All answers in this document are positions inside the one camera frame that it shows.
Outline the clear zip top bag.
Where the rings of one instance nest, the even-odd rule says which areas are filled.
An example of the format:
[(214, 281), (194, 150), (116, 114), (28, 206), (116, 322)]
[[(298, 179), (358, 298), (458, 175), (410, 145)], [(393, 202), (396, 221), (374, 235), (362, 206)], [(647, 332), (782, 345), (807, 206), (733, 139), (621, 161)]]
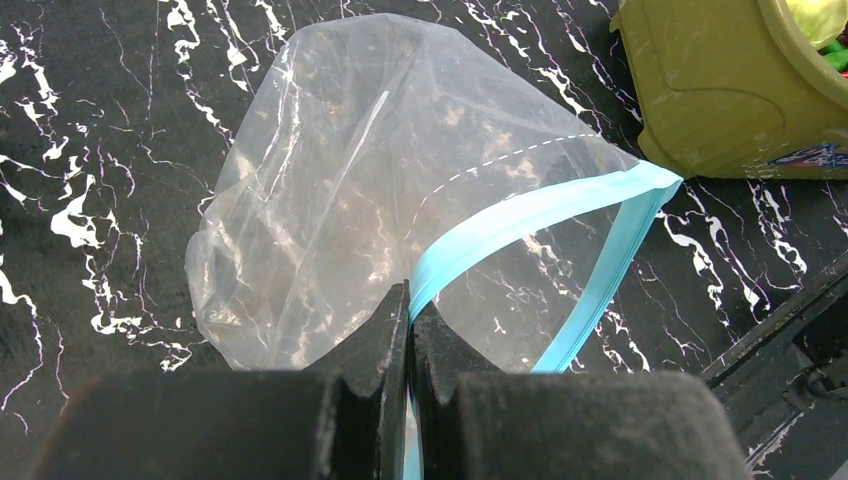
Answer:
[(296, 31), (188, 243), (196, 325), (236, 369), (302, 369), (395, 283), (510, 373), (566, 371), (681, 178), (459, 31)]

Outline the green toy cabbage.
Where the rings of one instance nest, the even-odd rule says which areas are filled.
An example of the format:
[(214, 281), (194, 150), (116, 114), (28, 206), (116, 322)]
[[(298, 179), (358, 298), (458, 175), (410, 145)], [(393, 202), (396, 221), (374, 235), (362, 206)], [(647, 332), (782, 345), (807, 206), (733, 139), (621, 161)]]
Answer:
[(833, 42), (847, 24), (847, 0), (787, 0), (797, 26), (816, 49)]

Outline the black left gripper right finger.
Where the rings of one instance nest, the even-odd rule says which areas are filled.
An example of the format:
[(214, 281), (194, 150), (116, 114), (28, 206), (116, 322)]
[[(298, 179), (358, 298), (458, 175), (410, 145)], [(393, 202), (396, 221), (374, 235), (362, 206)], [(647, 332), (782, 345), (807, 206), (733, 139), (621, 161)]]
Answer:
[(411, 327), (427, 479), (746, 479), (725, 411), (696, 377), (508, 374), (434, 305)]

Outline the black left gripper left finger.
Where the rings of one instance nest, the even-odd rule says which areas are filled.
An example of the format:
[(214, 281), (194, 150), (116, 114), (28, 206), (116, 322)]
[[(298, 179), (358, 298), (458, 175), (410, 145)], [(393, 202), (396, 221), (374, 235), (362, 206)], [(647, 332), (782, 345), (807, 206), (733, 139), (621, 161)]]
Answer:
[(303, 370), (133, 372), (77, 392), (37, 479), (398, 479), (409, 286)]

